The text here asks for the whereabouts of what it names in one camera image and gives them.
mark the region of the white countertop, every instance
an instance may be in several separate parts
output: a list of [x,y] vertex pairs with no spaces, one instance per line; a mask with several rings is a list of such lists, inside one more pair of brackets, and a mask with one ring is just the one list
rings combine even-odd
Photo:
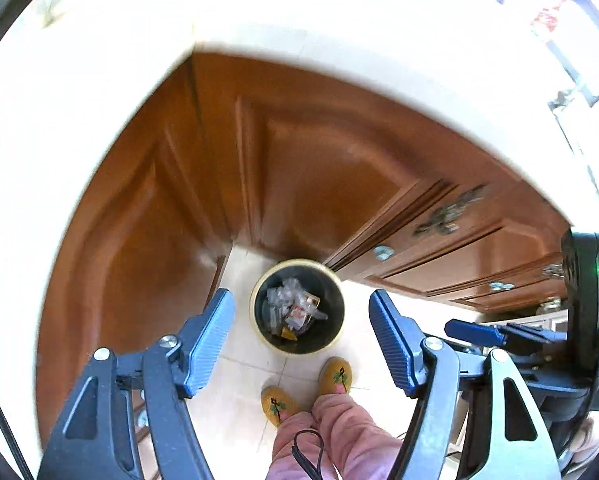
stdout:
[[0,44],[0,402],[33,471],[36,338],[63,233],[109,146],[194,44],[417,108],[599,228],[547,107],[563,70],[494,0],[74,0],[48,28],[22,16]]

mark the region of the floor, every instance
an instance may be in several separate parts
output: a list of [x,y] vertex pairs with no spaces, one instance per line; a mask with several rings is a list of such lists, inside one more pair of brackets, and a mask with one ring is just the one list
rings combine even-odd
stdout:
[[[332,348],[308,357],[286,358],[256,336],[248,300],[259,277],[276,262],[234,248],[221,287],[236,301],[233,327],[215,365],[210,383],[188,404],[201,447],[216,480],[263,479],[270,465],[276,430],[260,406],[262,388],[281,386],[309,410],[317,397],[317,376],[331,356],[346,358],[353,367],[351,396],[394,436],[406,432],[415,401],[396,388],[368,319],[368,300],[374,290],[354,282],[342,285],[346,305],[342,333]],[[414,317],[424,332],[443,334],[452,317],[465,320],[475,313],[392,294],[402,314]]]

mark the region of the yellow slipper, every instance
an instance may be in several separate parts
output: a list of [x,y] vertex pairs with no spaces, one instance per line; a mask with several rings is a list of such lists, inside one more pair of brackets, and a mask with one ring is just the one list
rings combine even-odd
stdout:
[[353,384],[353,370],[348,361],[331,357],[319,372],[319,394],[347,394]]
[[262,408],[275,428],[287,418],[299,413],[297,401],[277,386],[270,386],[262,392]]

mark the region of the pink pants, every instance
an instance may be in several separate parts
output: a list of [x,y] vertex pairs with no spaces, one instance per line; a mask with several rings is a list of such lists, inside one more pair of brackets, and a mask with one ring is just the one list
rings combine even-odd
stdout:
[[[309,428],[317,430],[324,439],[324,480],[337,480],[335,468],[344,480],[385,480],[402,445],[401,440],[378,428],[369,412],[348,395],[324,395],[315,401],[313,413],[297,413],[279,426],[266,480],[307,478],[290,448],[295,433]],[[299,435],[297,446],[317,465],[319,439],[316,435]]]

